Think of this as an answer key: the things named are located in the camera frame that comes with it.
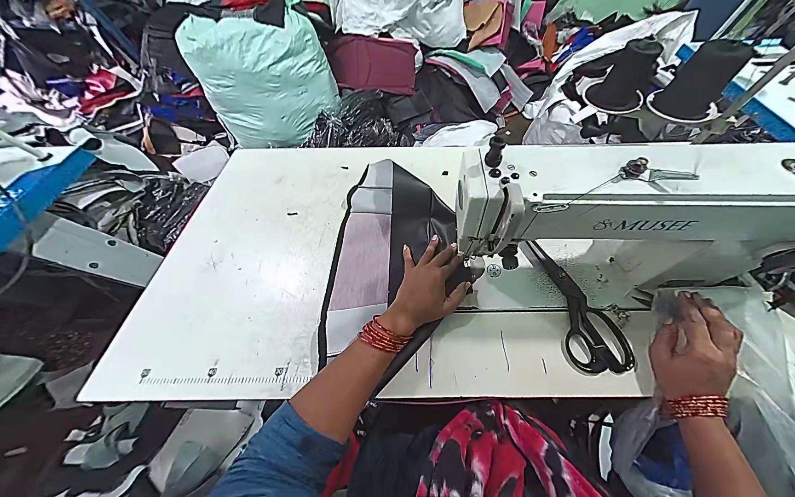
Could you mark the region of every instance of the black scissors handle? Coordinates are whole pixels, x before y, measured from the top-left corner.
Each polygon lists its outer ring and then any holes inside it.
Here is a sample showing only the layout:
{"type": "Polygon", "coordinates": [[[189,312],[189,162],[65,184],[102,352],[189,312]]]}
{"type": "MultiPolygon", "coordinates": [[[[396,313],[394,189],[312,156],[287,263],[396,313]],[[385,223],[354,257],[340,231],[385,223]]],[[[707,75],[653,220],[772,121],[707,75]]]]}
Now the black scissors handle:
{"type": "Polygon", "coordinates": [[[565,346],[566,355],[569,357],[570,362],[579,370],[589,374],[600,374],[605,370],[610,370],[615,374],[620,374],[632,370],[636,363],[634,351],[631,350],[631,344],[628,342],[627,337],[618,328],[609,316],[599,309],[569,309],[570,311],[570,329],[566,333],[565,346]],[[618,348],[624,360],[620,360],[603,340],[602,335],[591,323],[588,314],[593,314],[600,318],[600,320],[609,327],[613,336],[618,341],[618,348]],[[572,353],[570,342],[573,337],[579,337],[585,344],[590,358],[587,361],[580,360],[572,353]]]}

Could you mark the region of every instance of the black thread cone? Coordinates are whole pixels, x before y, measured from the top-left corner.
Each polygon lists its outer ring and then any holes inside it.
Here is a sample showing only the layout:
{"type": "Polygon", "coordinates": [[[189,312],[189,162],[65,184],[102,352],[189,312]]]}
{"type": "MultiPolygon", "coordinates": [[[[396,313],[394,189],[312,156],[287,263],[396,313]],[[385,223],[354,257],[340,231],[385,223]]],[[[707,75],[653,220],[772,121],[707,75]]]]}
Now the black thread cone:
{"type": "Polygon", "coordinates": [[[655,40],[628,41],[606,79],[588,89],[588,101],[600,109],[632,110],[640,103],[637,91],[647,89],[655,75],[663,50],[655,40]]]}
{"type": "Polygon", "coordinates": [[[708,117],[710,104],[754,56],[754,49],[734,40],[711,40],[680,67],[677,76],[658,93],[652,106],[671,118],[708,117]]]}

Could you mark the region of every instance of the blue sleeve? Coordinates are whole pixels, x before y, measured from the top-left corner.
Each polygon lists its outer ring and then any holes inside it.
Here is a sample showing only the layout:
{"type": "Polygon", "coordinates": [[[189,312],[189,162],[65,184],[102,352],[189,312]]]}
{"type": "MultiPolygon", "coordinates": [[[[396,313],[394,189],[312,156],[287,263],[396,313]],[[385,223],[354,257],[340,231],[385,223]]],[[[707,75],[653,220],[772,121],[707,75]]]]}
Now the blue sleeve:
{"type": "Polygon", "coordinates": [[[209,497],[319,496],[345,448],[315,432],[284,402],[209,497]]]}

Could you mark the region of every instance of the scissors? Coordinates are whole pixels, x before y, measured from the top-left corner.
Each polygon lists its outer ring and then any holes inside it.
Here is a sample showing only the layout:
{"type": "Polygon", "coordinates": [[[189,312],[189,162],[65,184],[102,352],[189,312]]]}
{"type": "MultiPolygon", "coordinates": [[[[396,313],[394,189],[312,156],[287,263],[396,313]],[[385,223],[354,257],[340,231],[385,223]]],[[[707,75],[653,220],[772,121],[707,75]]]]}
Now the scissors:
{"type": "Polygon", "coordinates": [[[616,374],[632,370],[637,362],[631,344],[627,337],[621,333],[621,329],[614,321],[602,310],[588,307],[588,297],[581,291],[579,285],[569,276],[569,274],[550,257],[542,247],[536,242],[527,242],[526,245],[531,249],[533,255],[545,269],[547,276],[554,281],[560,292],[566,297],[566,307],[569,310],[569,333],[566,333],[566,355],[570,362],[579,370],[590,374],[600,374],[605,370],[610,370],[616,374]],[[618,341],[618,347],[624,361],[618,359],[612,353],[606,341],[603,340],[600,332],[594,327],[588,315],[597,316],[609,327],[612,334],[618,341]],[[574,337],[579,337],[588,350],[590,359],[585,362],[572,354],[570,341],[574,337]]]}

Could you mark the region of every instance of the brand logo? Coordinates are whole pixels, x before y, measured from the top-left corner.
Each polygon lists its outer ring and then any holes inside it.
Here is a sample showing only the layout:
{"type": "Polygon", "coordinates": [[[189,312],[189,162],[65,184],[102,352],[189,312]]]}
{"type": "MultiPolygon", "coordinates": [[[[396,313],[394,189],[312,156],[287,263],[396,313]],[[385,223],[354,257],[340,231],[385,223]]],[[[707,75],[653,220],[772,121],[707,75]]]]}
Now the brand logo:
{"type": "Polygon", "coordinates": [[[701,221],[691,220],[603,220],[595,223],[594,231],[686,231],[701,221]]]}

